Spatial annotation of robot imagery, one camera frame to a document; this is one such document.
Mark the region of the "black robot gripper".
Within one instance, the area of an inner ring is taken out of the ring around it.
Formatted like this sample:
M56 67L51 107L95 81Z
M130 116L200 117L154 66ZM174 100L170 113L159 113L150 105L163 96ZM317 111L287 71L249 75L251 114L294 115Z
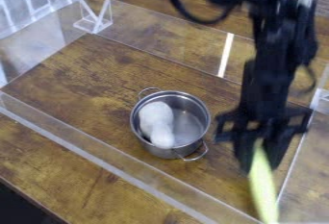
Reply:
M312 116L307 108L286 106L294 74L287 70L261 69L257 65L258 61L245 64L238 107L215 117L214 141L234 142L234 155L246 174L257 140L265 138L263 150L275 170L294 135L307 130Z

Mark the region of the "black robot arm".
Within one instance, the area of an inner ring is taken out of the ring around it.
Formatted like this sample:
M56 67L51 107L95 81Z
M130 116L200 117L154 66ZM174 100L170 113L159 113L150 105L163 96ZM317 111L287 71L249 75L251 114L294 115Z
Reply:
M235 110L215 117L214 140L234 142L241 169L250 171L255 141L270 167L279 166L290 141L307 130L312 113L286 106L299 66L309 66L317 51L316 0L209 0L230 10L249 3L255 58L245 63L241 101Z

